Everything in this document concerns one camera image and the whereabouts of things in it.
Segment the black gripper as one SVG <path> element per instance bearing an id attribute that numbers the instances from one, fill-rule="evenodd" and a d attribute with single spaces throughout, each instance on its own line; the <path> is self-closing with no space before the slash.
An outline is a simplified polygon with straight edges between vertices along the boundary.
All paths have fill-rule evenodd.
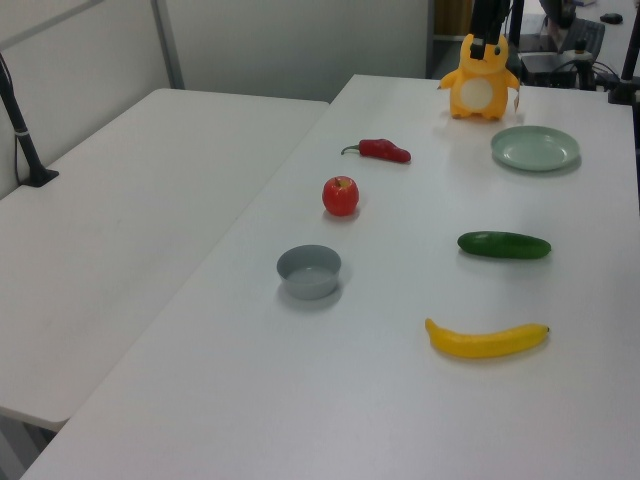
<path id="1" fill-rule="evenodd" d="M 470 58 L 483 60 L 486 43 L 498 46 L 502 24 L 510 11 L 510 0 L 475 0 L 471 18 Z"/>

